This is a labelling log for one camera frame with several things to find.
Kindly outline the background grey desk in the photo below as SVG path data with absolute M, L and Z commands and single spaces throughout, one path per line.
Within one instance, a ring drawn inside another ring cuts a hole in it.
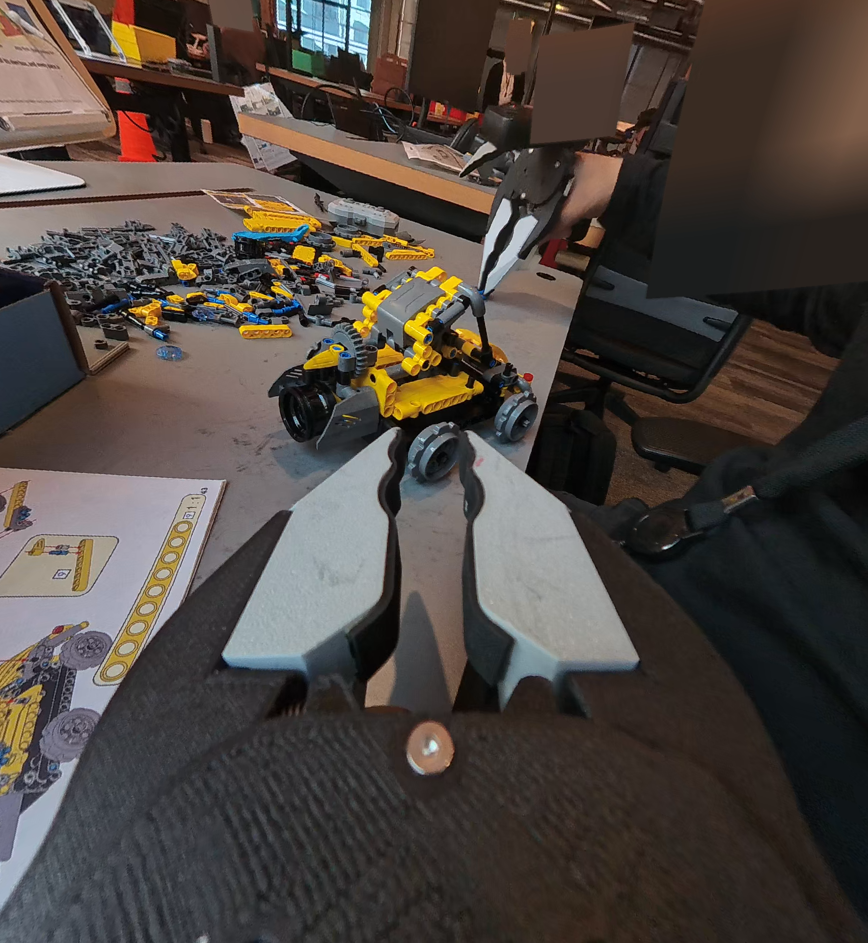
M 400 217 L 480 242 L 494 190 L 410 160 L 403 146 L 351 138 L 330 125 L 240 114 L 241 132 L 287 148 L 343 194 Z

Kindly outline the black office chair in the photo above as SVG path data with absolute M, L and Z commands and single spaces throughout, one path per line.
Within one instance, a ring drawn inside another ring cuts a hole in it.
M 583 282 L 561 361 L 597 376 L 556 375 L 552 404 L 606 410 L 631 430 L 631 443 L 661 472 L 699 475 L 721 454 L 761 443 L 687 418 L 641 418 L 613 390 L 620 385 L 670 404 L 696 400 L 729 360 L 752 320 L 691 298 L 648 298 L 645 283 L 596 266 Z

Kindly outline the yellow perforated frame piece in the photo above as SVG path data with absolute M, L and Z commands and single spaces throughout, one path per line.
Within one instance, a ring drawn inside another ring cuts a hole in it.
M 243 220 L 243 225 L 250 232 L 289 232 L 306 226 L 310 232 L 319 231 L 322 222 L 306 213 L 291 209 L 251 209 Z

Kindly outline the person's black clothing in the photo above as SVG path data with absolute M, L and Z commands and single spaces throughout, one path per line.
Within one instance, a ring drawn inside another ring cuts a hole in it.
M 840 360 L 776 445 L 723 454 L 679 504 L 758 499 L 675 553 L 633 554 L 753 700 L 868 925 L 868 282 L 731 297 Z

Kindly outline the black bag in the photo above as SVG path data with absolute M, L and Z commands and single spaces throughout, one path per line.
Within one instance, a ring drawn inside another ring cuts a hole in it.
M 616 450 L 615 435 L 593 411 L 550 405 L 542 417 L 526 473 L 546 489 L 603 504 Z

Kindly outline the building instruction booklet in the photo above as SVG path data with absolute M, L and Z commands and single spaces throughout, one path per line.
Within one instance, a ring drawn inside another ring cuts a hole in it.
M 183 601 L 225 489 L 0 468 L 0 910 L 110 698 Z

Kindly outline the yellow grey sticker sheet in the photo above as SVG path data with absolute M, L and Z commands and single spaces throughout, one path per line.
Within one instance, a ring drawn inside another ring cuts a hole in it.
M 307 210 L 303 210 L 278 196 L 212 190 L 202 190 L 201 192 L 212 198 L 217 205 L 244 214 L 271 213 L 295 214 L 297 216 L 309 214 Z

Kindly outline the person's right hand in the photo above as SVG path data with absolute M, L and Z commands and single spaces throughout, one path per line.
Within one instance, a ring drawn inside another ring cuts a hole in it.
M 552 238 L 566 238 L 582 221 L 605 211 L 622 169 L 622 158 L 579 152 L 574 156 L 570 190 L 560 207 Z

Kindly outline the wooden document stand with sheet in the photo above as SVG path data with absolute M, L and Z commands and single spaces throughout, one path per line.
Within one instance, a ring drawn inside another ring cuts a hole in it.
M 115 128 L 43 2 L 0 2 L 0 197 L 84 188 L 80 177 L 9 153 L 108 139 Z

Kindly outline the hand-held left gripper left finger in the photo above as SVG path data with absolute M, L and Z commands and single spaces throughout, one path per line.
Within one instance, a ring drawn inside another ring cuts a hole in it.
M 224 647 L 230 667 L 367 682 L 398 641 L 404 435 L 393 429 L 297 501 Z

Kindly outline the dark blue cardboard kit box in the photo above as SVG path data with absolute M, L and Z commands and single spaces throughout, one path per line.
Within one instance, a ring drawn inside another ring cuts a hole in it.
M 0 436 L 130 348 L 97 351 L 97 338 L 58 284 L 0 267 Z

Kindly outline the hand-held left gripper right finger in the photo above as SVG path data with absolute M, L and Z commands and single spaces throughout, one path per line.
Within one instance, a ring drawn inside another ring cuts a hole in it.
M 625 672 L 640 657 L 567 507 L 475 433 L 462 435 L 467 660 L 501 708 L 525 678 Z

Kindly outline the pile of toy building pieces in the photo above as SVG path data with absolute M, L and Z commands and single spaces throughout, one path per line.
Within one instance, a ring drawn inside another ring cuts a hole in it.
M 173 324 L 219 324 L 245 339 L 292 336 L 292 320 L 332 327 L 343 305 L 380 286 L 391 263 L 426 263 L 433 248 L 400 230 L 380 237 L 335 225 L 315 197 L 322 228 L 299 244 L 235 249 L 231 235 L 136 220 L 50 230 L 6 251 L 7 266 L 56 281 L 76 318 L 125 336 L 121 320 L 167 340 Z

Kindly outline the yellow toy vehicle model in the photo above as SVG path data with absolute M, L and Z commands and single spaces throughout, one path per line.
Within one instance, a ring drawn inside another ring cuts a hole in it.
M 398 428 L 408 472 L 426 483 L 456 465 L 462 430 L 491 420 L 509 443 L 534 426 L 532 376 L 488 341 L 477 289 L 437 267 L 410 269 L 362 303 L 359 321 L 333 324 L 268 391 L 294 441 L 326 450 Z

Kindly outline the person's right forearm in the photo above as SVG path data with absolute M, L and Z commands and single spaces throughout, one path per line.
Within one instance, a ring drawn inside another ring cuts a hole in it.
M 605 229 L 601 264 L 620 275 L 649 281 L 656 227 L 670 159 L 648 153 L 625 157 L 599 222 Z

